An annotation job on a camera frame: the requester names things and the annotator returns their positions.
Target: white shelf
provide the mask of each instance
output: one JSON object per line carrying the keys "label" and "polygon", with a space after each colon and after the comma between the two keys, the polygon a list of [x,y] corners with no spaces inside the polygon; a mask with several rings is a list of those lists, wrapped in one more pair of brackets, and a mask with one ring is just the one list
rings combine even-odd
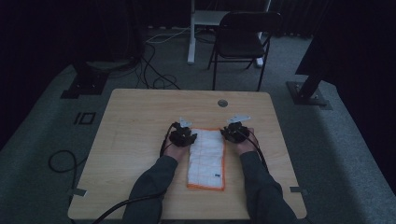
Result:
{"label": "white shelf", "polygon": [[219,25],[221,19],[228,11],[202,11],[196,10],[194,19],[196,25]]}

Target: cable on floor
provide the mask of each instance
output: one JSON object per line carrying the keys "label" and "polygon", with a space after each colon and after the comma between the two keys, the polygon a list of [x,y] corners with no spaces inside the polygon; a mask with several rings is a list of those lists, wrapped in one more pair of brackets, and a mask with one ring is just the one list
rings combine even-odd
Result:
{"label": "cable on floor", "polygon": [[117,72],[117,71],[125,71],[125,70],[133,69],[138,65],[139,62],[140,62],[140,58],[131,58],[131,59],[129,59],[128,63],[116,65],[111,68],[99,68],[99,67],[95,67],[92,64],[88,64],[88,66],[94,72],[96,71],[96,72],[103,72],[103,73],[112,73],[112,72]]}
{"label": "cable on floor", "polygon": [[311,219],[309,219],[308,217],[305,217],[304,219],[305,219],[309,224],[314,224],[314,222],[311,221]]}
{"label": "cable on floor", "polygon": [[[170,39],[172,39],[172,38],[174,38],[174,37],[176,37],[176,36],[178,36],[178,35],[182,35],[184,32],[186,32],[186,31],[189,30],[189,29],[190,29],[190,26],[184,28],[182,31],[180,31],[179,33],[176,33],[176,34],[159,34],[159,35],[155,35],[155,36],[151,37],[150,39],[146,40],[146,43],[148,43],[148,44],[162,44],[162,43],[165,43],[166,41],[168,41],[168,40],[170,40]],[[155,38],[157,38],[157,37],[160,37],[160,36],[169,36],[169,35],[170,35],[170,37],[166,38],[166,39],[163,40],[163,41],[157,41],[157,42],[156,42],[156,41],[151,41],[152,39],[155,39]]]}
{"label": "cable on floor", "polygon": [[209,39],[200,37],[200,35],[213,35],[213,36],[216,35],[216,31],[211,31],[209,27],[210,26],[206,26],[205,29],[203,30],[203,32],[196,33],[197,35],[195,36],[195,39],[198,42],[204,43],[204,44],[215,44],[214,40],[209,40]]}
{"label": "cable on floor", "polygon": [[143,73],[143,64],[142,64],[141,60],[139,61],[139,68],[140,68],[139,72],[137,72],[137,69],[134,70],[134,73],[136,74],[136,77],[137,77],[137,82],[136,82],[136,85],[134,86],[135,89],[137,89],[137,86],[140,83],[140,80],[141,80],[141,77],[142,77],[142,73]]}
{"label": "cable on floor", "polygon": [[[144,57],[142,57],[142,60],[146,63],[145,68],[143,70],[143,79],[140,78],[142,83],[146,85],[147,89],[163,89],[164,90],[165,88],[174,86],[175,88],[180,90],[180,87],[176,84],[177,78],[175,76],[169,75],[169,74],[162,75],[151,65],[150,62],[151,62],[151,60],[153,59],[153,57],[155,55],[155,47],[150,45],[149,43],[147,43],[146,45],[151,47],[153,52],[152,52],[152,54],[151,54],[151,56],[149,57],[148,60],[146,60]],[[156,79],[154,79],[154,81],[153,81],[153,83],[151,85],[149,85],[149,82],[147,80],[147,70],[148,70],[149,67],[158,76]]]}
{"label": "cable on floor", "polygon": [[[61,154],[61,153],[66,153],[66,154],[68,154],[68,155],[70,155],[70,156],[72,157],[72,159],[73,159],[73,167],[68,168],[68,169],[64,169],[64,170],[60,170],[60,169],[57,169],[57,168],[55,168],[55,167],[53,166],[53,164],[52,164],[53,158],[54,158],[55,156]],[[53,172],[55,172],[55,173],[58,173],[58,174],[63,174],[63,173],[67,173],[67,172],[69,172],[69,171],[73,171],[73,180],[72,180],[71,189],[74,189],[74,188],[76,187],[77,168],[78,168],[83,162],[85,162],[87,159],[88,159],[88,157],[84,158],[84,159],[83,159],[82,161],[80,161],[80,162],[77,162],[76,155],[75,155],[72,151],[69,151],[69,150],[59,150],[59,151],[53,153],[52,155],[50,155],[49,160],[48,160],[48,166],[49,166],[49,168],[51,169],[51,171],[53,171]],[[70,195],[70,196],[69,196],[69,206],[70,206],[70,204],[72,203],[72,200],[73,200],[73,195]],[[72,222],[73,224],[76,223],[73,219],[70,218],[70,220],[71,220],[71,222]]]}
{"label": "cable on floor", "polygon": [[133,73],[135,73],[137,77],[140,77],[140,74],[142,73],[142,61],[140,59],[138,60],[137,64],[134,67],[122,68],[116,72],[111,73],[108,76],[108,78],[111,79],[111,78],[126,77]]}
{"label": "cable on floor", "polygon": [[126,77],[132,73],[136,73],[137,69],[139,66],[142,65],[141,59],[136,58],[133,59],[134,61],[132,63],[128,63],[125,66],[117,69],[116,71],[110,73],[108,78],[120,78],[120,77]]}

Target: gray carpet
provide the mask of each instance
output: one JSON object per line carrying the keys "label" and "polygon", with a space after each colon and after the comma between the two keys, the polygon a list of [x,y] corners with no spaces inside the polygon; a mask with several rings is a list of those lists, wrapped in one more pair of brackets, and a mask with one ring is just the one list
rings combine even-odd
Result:
{"label": "gray carpet", "polygon": [[[174,31],[150,31],[150,34]],[[212,39],[212,35],[199,35]],[[262,84],[272,96],[279,123],[313,223],[396,223],[396,199],[377,168],[359,130],[348,115],[335,87],[322,82],[319,89],[332,110],[295,105],[286,81],[304,81],[294,72],[310,40],[299,37],[273,38]],[[212,70],[206,70],[212,45],[197,42],[195,64],[187,65],[189,39],[180,35],[154,44],[151,64],[177,78],[182,90],[211,90]],[[145,58],[152,49],[147,47]],[[255,91],[260,69],[244,64],[219,65],[218,91]],[[71,223],[67,217],[68,195],[73,172],[57,174],[48,167],[50,155],[67,149],[81,161],[91,145],[116,88],[145,89],[138,81],[139,67],[111,73],[102,95],[60,99],[73,81],[71,66],[59,74],[21,127],[0,151],[0,223]],[[148,83],[157,76],[147,71]],[[78,113],[95,112],[92,125],[75,124]],[[71,156],[61,154],[53,164],[59,169],[73,166]],[[77,179],[83,170],[78,167]],[[77,223],[90,223],[76,220]],[[106,220],[103,223],[120,223]],[[234,223],[228,221],[166,221],[165,223]]]}

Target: chair leg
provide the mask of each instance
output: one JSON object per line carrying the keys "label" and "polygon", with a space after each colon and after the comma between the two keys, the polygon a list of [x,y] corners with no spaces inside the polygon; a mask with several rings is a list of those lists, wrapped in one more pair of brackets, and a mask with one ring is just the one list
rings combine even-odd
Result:
{"label": "chair leg", "polygon": [[253,64],[254,60],[255,60],[255,59],[251,59],[251,61],[250,61],[250,63],[248,64],[248,66],[247,66],[246,69],[249,69],[249,67]]}
{"label": "chair leg", "polygon": [[257,87],[257,91],[260,91],[260,87],[262,86],[262,77],[264,75],[265,65],[267,64],[267,56],[268,53],[264,54],[264,58],[262,61],[262,71],[260,72],[259,86]]}
{"label": "chair leg", "polygon": [[212,91],[215,89],[216,86],[216,72],[218,70],[218,53],[215,54],[215,69],[213,69],[213,83],[212,83]]}
{"label": "chair leg", "polygon": [[209,64],[207,65],[207,70],[209,70],[209,69],[210,69],[210,64],[212,64],[212,60],[213,60],[213,54],[215,53],[215,47],[216,47],[216,46],[213,46],[213,49],[212,49],[212,54],[210,55]]}

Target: hand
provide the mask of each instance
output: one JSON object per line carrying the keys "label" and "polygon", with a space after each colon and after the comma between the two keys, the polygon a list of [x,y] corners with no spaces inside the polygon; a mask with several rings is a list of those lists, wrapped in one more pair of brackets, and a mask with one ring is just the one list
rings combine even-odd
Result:
{"label": "hand", "polygon": [[[250,135],[248,136],[248,138],[252,142],[254,142],[254,144],[258,145],[257,139],[254,137],[254,129],[252,128],[247,128],[247,129],[250,131]],[[238,153],[239,156],[244,154],[245,152],[255,151],[255,150],[256,148],[247,139],[241,143],[236,144],[236,152]]]}
{"label": "hand", "polygon": [[166,139],[166,144],[165,144],[166,150],[163,153],[165,156],[170,156],[177,160],[177,162],[180,162],[184,155],[190,150],[190,146],[187,147],[177,147],[175,146],[171,140]]}

